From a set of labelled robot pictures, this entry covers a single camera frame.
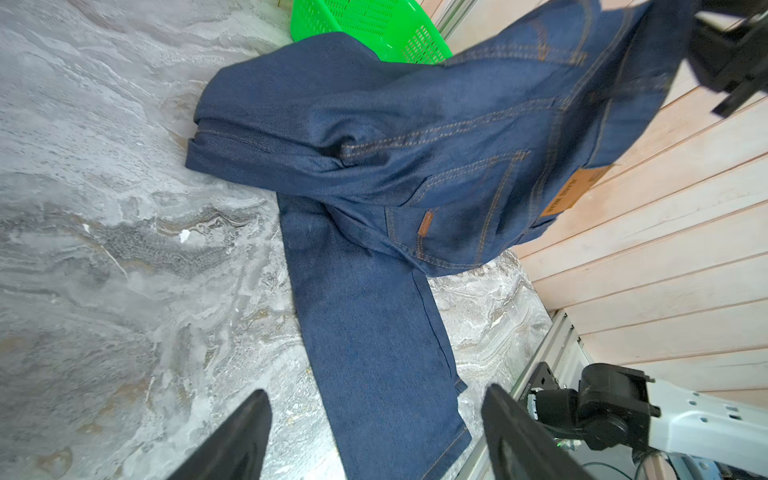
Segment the marble surface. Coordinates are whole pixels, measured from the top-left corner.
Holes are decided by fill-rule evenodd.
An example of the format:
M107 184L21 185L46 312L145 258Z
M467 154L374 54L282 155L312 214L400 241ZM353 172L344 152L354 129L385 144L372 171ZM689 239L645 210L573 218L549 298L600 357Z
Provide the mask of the marble surface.
M0 478L164 478L257 388L262 478L343 478L274 194L184 168L206 82L290 42L281 6L0 1ZM548 317L511 252L432 288L476 441Z

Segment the dark blue denim fabric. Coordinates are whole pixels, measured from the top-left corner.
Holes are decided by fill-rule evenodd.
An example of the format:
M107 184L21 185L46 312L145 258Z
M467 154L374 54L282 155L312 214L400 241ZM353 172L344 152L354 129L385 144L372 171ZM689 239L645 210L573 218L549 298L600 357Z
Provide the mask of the dark blue denim fabric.
M549 2L442 65L344 34L223 68L187 166L278 192L304 343L350 478L439 478L469 441L424 274L541 235L660 107L694 0Z

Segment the green plastic basket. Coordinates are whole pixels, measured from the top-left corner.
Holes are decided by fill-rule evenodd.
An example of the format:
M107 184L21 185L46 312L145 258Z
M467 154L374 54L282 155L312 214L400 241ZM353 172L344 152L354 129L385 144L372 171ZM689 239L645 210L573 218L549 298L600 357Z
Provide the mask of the green plastic basket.
M360 40L383 61L435 64L451 58L437 28L413 0L294 0L294 41L329 31Z

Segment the jeans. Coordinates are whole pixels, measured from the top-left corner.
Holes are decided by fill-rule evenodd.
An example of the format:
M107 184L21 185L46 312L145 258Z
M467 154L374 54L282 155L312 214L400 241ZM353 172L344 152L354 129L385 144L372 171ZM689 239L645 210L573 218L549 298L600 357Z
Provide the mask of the jeans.
M666 96L697 5L554 0L441 65L348 35L223 68L187 167L275 190L296 311L349 478L440 478L470 441L425 275L541 235Z

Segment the wooden wall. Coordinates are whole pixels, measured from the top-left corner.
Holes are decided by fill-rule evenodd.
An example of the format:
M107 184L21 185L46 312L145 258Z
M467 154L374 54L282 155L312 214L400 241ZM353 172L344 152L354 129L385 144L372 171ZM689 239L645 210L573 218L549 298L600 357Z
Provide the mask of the wooden wall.
M464 50L539 3L479 0L447 42ZM637 143L514 250L595 361L768 408L768 100L723 120L724 97L683 64Z

